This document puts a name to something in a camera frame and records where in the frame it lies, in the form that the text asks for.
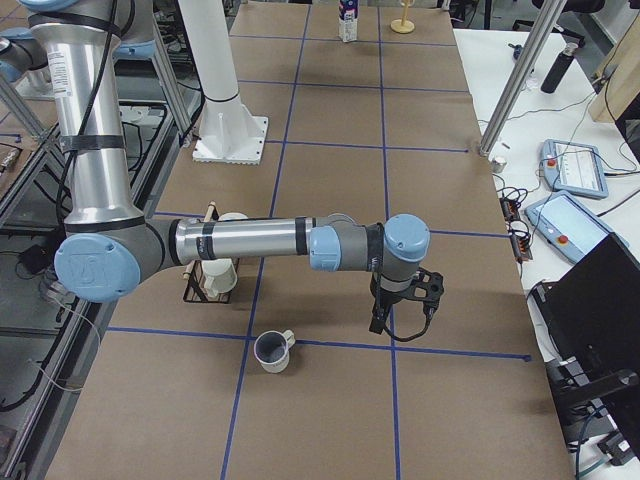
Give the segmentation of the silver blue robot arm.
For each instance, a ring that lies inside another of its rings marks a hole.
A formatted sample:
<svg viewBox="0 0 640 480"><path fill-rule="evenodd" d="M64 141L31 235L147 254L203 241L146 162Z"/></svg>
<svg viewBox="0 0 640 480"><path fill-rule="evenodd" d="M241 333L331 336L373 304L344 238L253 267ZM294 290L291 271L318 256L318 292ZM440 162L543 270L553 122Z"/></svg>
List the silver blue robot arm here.
<svg viewBox="0 0 640 480"><path fill-rule="evenodd" d="M1 32L1 75L15 83L28 72L42 73L50 83L46 50L26 27L9 28Z"/></svg>
<svg viewBox="0 0 640 480"><path fill-rule="evenodd" d="M417 301L432 317L443 278L422 267L430 232L400 214L365 226L344 214L291 219L149 221L135 205L114 73L126 48L158 52L148 1L30 1L31 33L53 85L62 189L72 201L54 256L59 282L77 297L109 303L159 271L194 261L298 255L320 271L367 271L370 329L388 331L392 307Z"/></svg>

